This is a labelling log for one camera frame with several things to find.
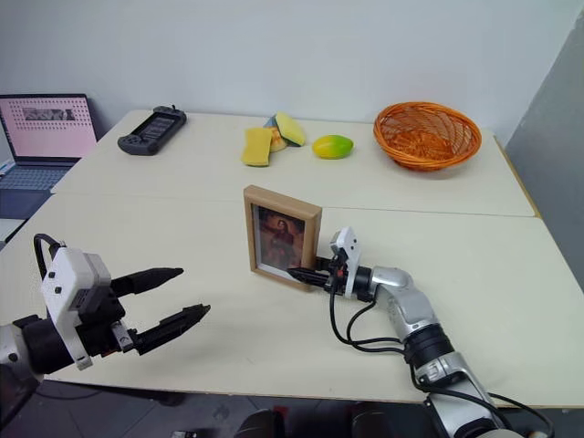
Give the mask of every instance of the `laptop screen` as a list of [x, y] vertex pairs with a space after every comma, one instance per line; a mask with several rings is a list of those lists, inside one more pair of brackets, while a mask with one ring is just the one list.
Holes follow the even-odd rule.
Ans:
[[76, 161], [96, 145], [83, 95], [0, 96], [0, 118], [16, 161]]

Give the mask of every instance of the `orange wicker basket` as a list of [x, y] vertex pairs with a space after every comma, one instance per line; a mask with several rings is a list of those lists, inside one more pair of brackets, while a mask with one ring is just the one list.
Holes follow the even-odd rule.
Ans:
[[384, 109], [373, 127], [381, 148], [415, 171], [438, 171], [468, 160], [481, 147], [481, 131], [464, 114], [430, 102]]

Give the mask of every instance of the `black handheld device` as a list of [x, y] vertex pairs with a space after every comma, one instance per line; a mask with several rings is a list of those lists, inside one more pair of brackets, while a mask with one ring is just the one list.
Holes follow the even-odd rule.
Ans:
[[174, 105], [156, 107], [131, 134], [118, 138], [118, 146], [130, 155], [154, 155], [186, 122], [186, 114]]

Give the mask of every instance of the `laptop keyboard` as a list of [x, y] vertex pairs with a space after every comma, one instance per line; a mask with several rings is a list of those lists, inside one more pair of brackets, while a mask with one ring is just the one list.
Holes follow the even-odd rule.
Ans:
[[50, 190], [67, 170], [13, 169], [0, 179], [0, 189]]

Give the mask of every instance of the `picture frame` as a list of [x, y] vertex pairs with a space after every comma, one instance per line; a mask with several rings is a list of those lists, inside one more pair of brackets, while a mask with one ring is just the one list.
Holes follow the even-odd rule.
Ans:
[[308, 291], [286, 269], [314, 268], [322, 208], [255, 185], [245, 187], [244, 202], [251, 270]]

